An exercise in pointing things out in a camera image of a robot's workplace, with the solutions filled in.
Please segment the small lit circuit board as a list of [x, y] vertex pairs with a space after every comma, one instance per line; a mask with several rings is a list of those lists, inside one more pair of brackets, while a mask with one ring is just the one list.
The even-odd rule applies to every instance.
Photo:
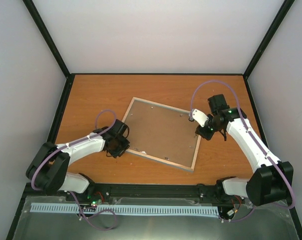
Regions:
[[90, 202], [92, 207], [96, 207], [99, 204], [104, 202], [104, 197], [100, 192], [95, 192], [89, 196], [87, 196], [87, 200]]

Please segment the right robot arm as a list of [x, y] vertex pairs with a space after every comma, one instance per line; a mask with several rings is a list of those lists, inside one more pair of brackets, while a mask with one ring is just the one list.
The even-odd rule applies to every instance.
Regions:
[[231, 136], [246, 156], [253, 175], [250, 179], [226, 177], [217, 181], [220, 195], [249, 199], [255, 206], [293, 200], [293, 167], [282, 162], [262, 142], [240, 107], [230, 108], [222, 94], [208, 99], [210, 114], [193, 108], [190, 121], [196, 121], [196, 135], [211, 140], [215, 133]]

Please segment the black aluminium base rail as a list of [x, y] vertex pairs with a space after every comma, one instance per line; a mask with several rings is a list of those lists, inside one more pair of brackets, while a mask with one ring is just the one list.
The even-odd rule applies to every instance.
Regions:
[[243, 203], [240, 197], [219, 195], [216, 186], [212, 185], [162, 185], [162, 184], [94, 184], [84, 193], [76, 193], [81, 203], [89, 203], [87, 196], [100, 192], [104, 197], [103, 203], [110, 203], [120, 198], [137, 199], [187, 199], [213, 206], [232, 206]]

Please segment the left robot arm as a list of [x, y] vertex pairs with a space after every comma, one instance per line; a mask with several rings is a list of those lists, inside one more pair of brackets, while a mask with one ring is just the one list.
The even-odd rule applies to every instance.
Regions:
[[121, 157], [130, 147], [129, 127], [116, 119], [112, 126], [95, 129], [87, 136], [65, 144], [44, 143], [26, 171], [31, 187], [47, 195], [59, 191], [76, 192], [83, 201], [90, 201], [95, 195], [94, 182], [82, 173], [70, 173], [68, 168], [74, 162], [105, 152], [106, 156]]

